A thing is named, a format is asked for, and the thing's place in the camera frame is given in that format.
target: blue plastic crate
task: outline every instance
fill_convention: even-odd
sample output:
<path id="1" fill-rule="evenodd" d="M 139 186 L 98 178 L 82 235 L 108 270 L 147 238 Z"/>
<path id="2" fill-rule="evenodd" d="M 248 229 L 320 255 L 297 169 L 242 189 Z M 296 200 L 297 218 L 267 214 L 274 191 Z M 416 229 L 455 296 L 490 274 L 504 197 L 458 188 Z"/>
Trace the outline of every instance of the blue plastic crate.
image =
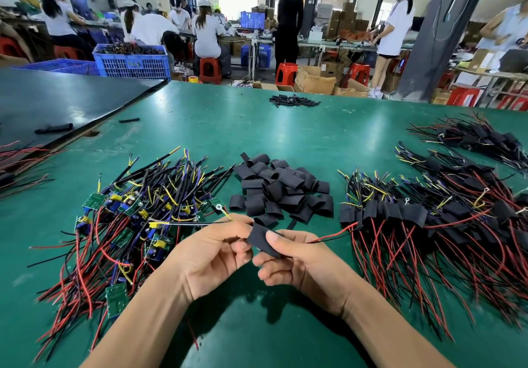
<path id="1" fill-rule="evenodd" d="M 259 47 L 259 54 L 260 54 L 259 67 L 269 68 L 269 65 L 271 65 L 271 46 L 261 45 Z"/>
<path id="2" fill-rule="evenodd" d="M 99 74 L 112 78 L 137 79 L 167 79 L 171 78 L 168 55 L 162 45 L 149 45 L 153 49 L 162 50 L 164 55 L 151 56 L 143 54 L 101 54 L 109 45 L 97 45 L 93 56 L 96 60 Z"/>
<path id="3" fill-rule="evenodd" d="M 247 67 L 249 63 L 249 46 L 243 45 L 240 48 L 240 65 Z"/>
<path id="4" fill-rule="evenodd" d="M 240 13 L 240 26 L 249 29 L 264 29 L 264 21 L 266 14 L 262 12 L 246 12 Z"/>
<path id="5" fill-rule="evenodd" d="M 23 65 L 22 67 L 13 67 L 26 71 L 48 71 L 62 73 L 76 73 L 80 75 L 99 76 L 97 64 L 93 61 L 69 60 L 59 58 L 56 60 L 35 62 L 33 64 Z"/>

